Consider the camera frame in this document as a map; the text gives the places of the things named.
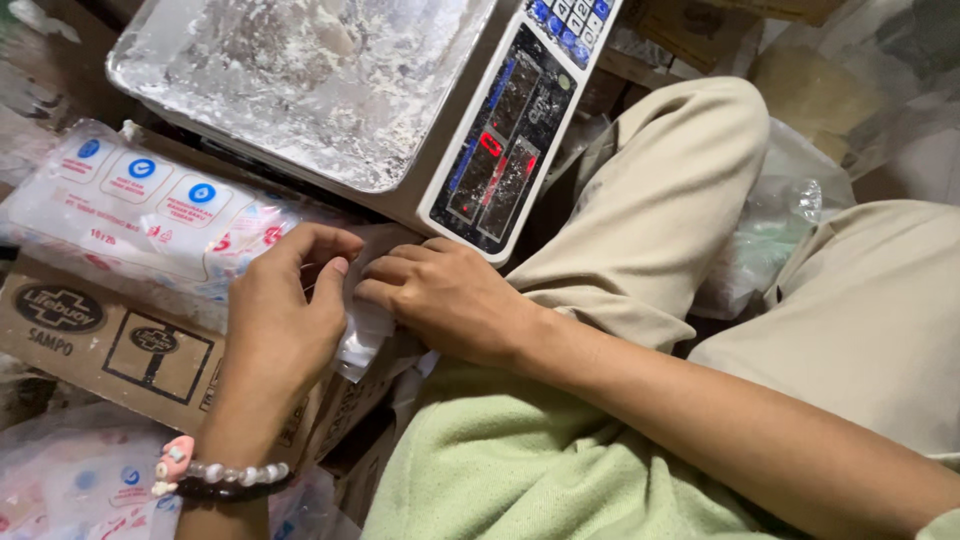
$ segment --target keypad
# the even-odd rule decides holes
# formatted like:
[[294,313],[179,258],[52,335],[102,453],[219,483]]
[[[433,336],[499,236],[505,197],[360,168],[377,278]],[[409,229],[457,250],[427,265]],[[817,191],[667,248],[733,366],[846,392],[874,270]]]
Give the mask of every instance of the keypad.
[[616,0],[530,0],[527,11],[585,69]]

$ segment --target scale weighing tray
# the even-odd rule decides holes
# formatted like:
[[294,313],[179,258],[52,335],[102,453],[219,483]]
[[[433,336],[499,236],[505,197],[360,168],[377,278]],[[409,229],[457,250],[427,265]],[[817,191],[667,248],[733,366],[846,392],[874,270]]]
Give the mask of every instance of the scale weighing tray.
[[148,0],[113,83],[230,150],[494,265],[623,0]]

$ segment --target beaded bracelet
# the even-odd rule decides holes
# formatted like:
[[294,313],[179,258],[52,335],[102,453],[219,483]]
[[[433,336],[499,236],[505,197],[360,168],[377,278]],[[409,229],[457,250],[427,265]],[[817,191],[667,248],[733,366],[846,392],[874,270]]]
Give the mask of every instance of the beaded bracelet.
[[204,464],[192,458],[193,446],[193,437],[184,435],[163,447],[156,465],[154,495],[176,492],[205,501],[252,501],[282,491],[294,476],[286,463],[245,469]]

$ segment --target lifebuoy logo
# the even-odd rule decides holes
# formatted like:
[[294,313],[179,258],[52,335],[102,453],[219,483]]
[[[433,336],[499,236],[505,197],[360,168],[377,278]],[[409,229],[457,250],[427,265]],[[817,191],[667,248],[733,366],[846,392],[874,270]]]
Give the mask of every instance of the lifebuoy logo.
[[130,331],[130,341],[137,348],[154,355],[169,355],[180,347],[176,337],[159,328],[140,327]]
[[70,333],[94,331],[106,319],[96,300],[62,285],[20,287],[14,295],[14,307],[24,319],[38,326]]

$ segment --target digital scale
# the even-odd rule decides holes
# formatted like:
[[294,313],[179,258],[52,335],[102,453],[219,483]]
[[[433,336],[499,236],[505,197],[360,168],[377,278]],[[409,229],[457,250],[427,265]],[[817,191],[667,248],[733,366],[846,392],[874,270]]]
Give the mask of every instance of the digital scale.
[[[217,1],[226,2],[232,10],[237,11],[237,4],[253,5],[257,0]],[[288,151],[281,144],[282,137],[267,140],[273,136],[272,132],[261,135],[266,133],[263,128],[258,132],[246,127],[243,121],[230,120],[227,112],[232,110],[219,116],[204,110],[204,100],[213,99],[208,96],[216,94],[216,91],[204,90],[203,84],[214,77],[220,77],[221,71],[211,74],[209,70],[213,68],[209,65],[213,62],[204,59],[198,61],[197,50],[202,50],[202,54],[209,54],[212,59],[217,60],[218,65],[227,66],[222,72],[229,75],[229,70],[236,68],[232,64],[233,57],[237,54],[243,57],[244,50],[255,48],[247,43],[223,46],[222,36],[228,34],[223,28],[215,28],[215,32],[211,32],[218,36],[213,47],[209,46],[208,41],[204,42],[203,49],[196,46],[196,39],[189,36],[198,32],[202,34],[204,30],[197,31],[197,24],[192,22],[196,20],[193,15],[183,15],[184,12],[191,12],[190,9],[184,9],[184,3],[192,3],[194,13],[202,13],[202,20],[208,22],[213,18],[211,14],[215,12],[210,8],[209,0],[148,0],[148,5],[137,14],[131,27],[111,53],[108,74],[116,85],[143,101],[161,116],[206,135],[231,151],[264,161],[297,178],[376,210],[421,233],[442,235],[463,242],[480,252],[494,266],[503,264],[514,248],[540,184],[583,93],[584,85],[596,64],[596,58],[610,31],[619,3],[623,0],[524,0],[522,3],[461,0],[459,4],[454,0],[406,0],[395,1],[389,6],[381,4],[379,7],[371,6],[375,0],[368,0],[366,3],[364,0],[344,0],[330,8],[331,1],[335,0],[321,0],[318,5],[321,9],[338,14],[339,20],[346,21],[343,31],[346,37],[343,41],[348,44],[341,48],[350,50],[350,47],[355,49],[358,46],[368,46],[369,51],[351,53],[359,59],[356,63],[352,63],[353,56],[350,54],[345,56],[348,58],[346,61],[335,62],[331,69],[333,76],[322,79],[317,86],[305,91],[308,97],[314,96],[313,101],[301,99],[303,92],[300,92],[299,86],[294,86],[295,91],[300,93],[296,94],[293,114],[308,118],[304,120],[306,125],[317,126],[317,133],[320,134],[318,138],[333,134],[332,137],[324,139],[322,144],[318,143],[316,148],[319,150],[312,154],[323,156],[323,144],[337,148],[339,153],[335,153],[328,160],[304,159],[302,153]],[[408,5],[398,7],[396,4]],[[457,6],[457,12],[444,19],[444,16],[449,14],[444,10],[449,11],[451,6]],[[370,21],[376,20],[377,9],[384,10],[387,13],[386,19],[394,25],[387,29],[375,29],[380,34],[390,32],[405,36],[407,34],[404,32],[410,28],[419,29],[420,26],[433,24],[435,34],[447,32],[449,36],[438,38],[440,44],[432,48],[418,41],[413,43],[411,50],[416,53],[434,53],[435,56],[426,61],[417,60],[411,61],[409,65],[395,65],[390,63],[391,57],[386,56],[389,51],[382,53],[387,60],[379,61],[377,40],[380,34],[363,35],[364,31],[372,27]],[[390,11],[415,12],[424,17],[420,21],[391,18]],[[230,23],[234,25],[231,29],[242,29],[245,24],[243,19],[249,19],[251,13],[260,16],[260,12],[256,10],[247,11],[237,22]],[[220,21],[217,24],[221,26],[226,24],[222,19],[217,20]],[[452,21],[459,24],[455,30],[450,30],[453,29]],[[158,30],[162,29],[163,34],[151,33],[152,25]],[[173,47],[169,42],[156,45],[159,38],[169,41],[169,35],[177,33],[174,26],[185,28],[187,41],[193,39],[192,43],[184,45],[178,42]],[[270,25],[259,21],[254,26],[260,29],[258,32],[266,32]],[[280,31],[284,28],[286,27],[282,24],[279,25]],[[329,28],[324,26],[325,31],[329,32]],[[300,30],[293,26],[286,32]],[[262,39],[255,33],[257,31],[252,32],[257,36],[256,39]],[[366,41],[354,36],[363,37]],[[393,40],[393,35],[388,37],[390,39],[385,40],[383,45],[385,51],[389,47],[405,46],[410,41]],[[156,49],[162,49],[163,54],[156,55]],[[176,54],[179,56],[172,57],[172,50],[178,51]],[[194,55],[189,62],[180,60],[184,50]],[[209,50],[219,52],[206,53]],[[364,54],[374,58],[374,61],[363,64],[366,58]],[[162,70],[162,79],[153,76],[154,79],[151,80],[150,76],[141,76],[142,71],[149,71],[143,69],[144,65],[163,65],[165,61],[168,63]],[[189,69],[178,72],[174,69],[178,63],[188,65]],[[201,64],[204,67],[198,71],[196,66]],[[396,67],[396,71],[384,70],[383,65]],[[384,93],[372,91],[371,97],[364,97],[364,101],[357,104],[350,103],[346,108],[343,102],[349,100],[353,92],[341,93],[335,88],[336,86],[342,90],[343,81],[356,79],[352,71],[354,67],[356,73],[362,75],[360,78],[367,81],[362,86],[354,87],[366,90],[375,87],[370,81],[398,77],[396,73],[401,73],[404,66],[410,71],[404,77],[410,78],[411,82],[406,90],[395,91],[388,87]],[[304,79],[303,73],[298,69],[299,66],[288,69],[278,77],[285,84],[295,79],[293,83],[299,85]],[[363,77],[370,74],[375,77]],[[171,79],[179,80],[178,77],[186,81],[182,83],[186,90],[178,90],[176,87],[156,90],[157,85],[166,84],[164,81]],[[271,82],[274,80],[271,77],[277,75],[268,73],[263,77],[267,82]],[[407,87],[404,86],[407,79],[397,80],[395,85]],[[248,103],[251,100],[249,96],[259,96],[263,91],[278,92],[276,84],[266,85],[262,81],[251,84],[244,79],[239,85],[242,87],[242,96],[233,96],[233,86],[227,91],[234,99],[240,100],[238,105],[234,105],[234,100],[230,99],[207,106],[223,107],[223,104],[227,103],[229,108],[245,108],[248,115],[256,116],[262,111],[250,112],[252,106]],[[217,91],[224,91],[224,85],[217,88]],[[404,102],[405,91],[416,96],[426,92],[424,95],[433,97],[418,105],[420,102],[413,98]],[[183,99],[183,95],[187,93],[196,94],[197,97],[192,101]],[[311,116],[313,110],[296,112],[297,107],[304,103],[316,103],[322,108],[327,106],[328,101],[334,105],[316,117]],[[388,103],[393,108],[369,107],[369,103],[376,103],[378,106]],[[409,152],[403,147],[394,149],[397,137],[390,136],[396,133],[398,128],[378,128],[409,127],[409,123],[403,123],[402,114],[393,114],[395,109],[399,110],[398,108],[404,106],[419,107],[422,113],[418,118],[430,117],[419,131],[411,128],[407,132],[415,132],[415,136],[410,137]],[[346,126],[339,130],[331,128],[331,122],[339,121],[338,107],[341,110],[348,109],[347,117],[354,122],[336,124]],[[368,114],[377,114],[383,110],[388,113],[382,120],[377,118],[376,122],[363,121],[368,118]],[[242,120],[245,118],[239,115],[236,117]],[[362,132],[368,127],[378,129]],[[286,126],[281,125],[277,131],[282,132],[284,129],[287,129]],[[344,129],[356,129],[357,133],[362,133],[354,138],[346,137],[349,144],[345,144],[341,140],[344,137],[338,139],[336,136],[343,133]],[[302,133],[303,129],[294,131]],[[390,155],[385,160],[364,161],[364,158],[378,152],[389,152]],[[345,167],[342,163],[354,162],[360,164],[343,172]],[[370,165],[369,174],[366,174],[365,162]],[[385,168],[384,163],[392,163],[394,166]],[[364,184],[369,178],[378,178],[379,182],[376,185]]]

